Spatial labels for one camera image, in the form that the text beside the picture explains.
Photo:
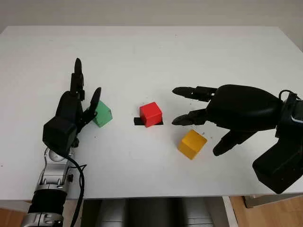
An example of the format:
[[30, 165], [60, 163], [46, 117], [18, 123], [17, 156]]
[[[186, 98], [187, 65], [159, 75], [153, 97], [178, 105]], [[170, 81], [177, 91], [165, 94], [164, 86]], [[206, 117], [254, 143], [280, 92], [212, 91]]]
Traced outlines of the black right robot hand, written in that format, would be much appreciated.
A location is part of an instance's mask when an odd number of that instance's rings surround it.
[[258, 131], [274, 129], [283, 105], [283, 101], [271, 93], [249, 86], [176, 87], [172, 92], [208, 103], [205, 109], [175, 118], [173, 125], [203, 125], [209, 121], [229, 130], [214, 147], [215, 156], [226, 153]]

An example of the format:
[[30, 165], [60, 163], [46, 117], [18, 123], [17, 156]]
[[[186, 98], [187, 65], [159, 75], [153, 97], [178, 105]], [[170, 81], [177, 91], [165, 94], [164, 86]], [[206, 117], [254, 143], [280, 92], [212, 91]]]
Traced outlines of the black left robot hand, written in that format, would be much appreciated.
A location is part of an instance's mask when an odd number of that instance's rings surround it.
[[100, 100], [101, 87], [98, 87], [91, 99], [90, 106], [85, 111], [82, 109], [81, 102], [85, 99], [84, 76], [82, 73], [82, 63], [76, 59], [74, 72], [71, 74], [70, 90], [61, 96], [56, 116], [62, 117], [77, 127], [77, 132], [92, 121], [97, 116], [97, 106]]

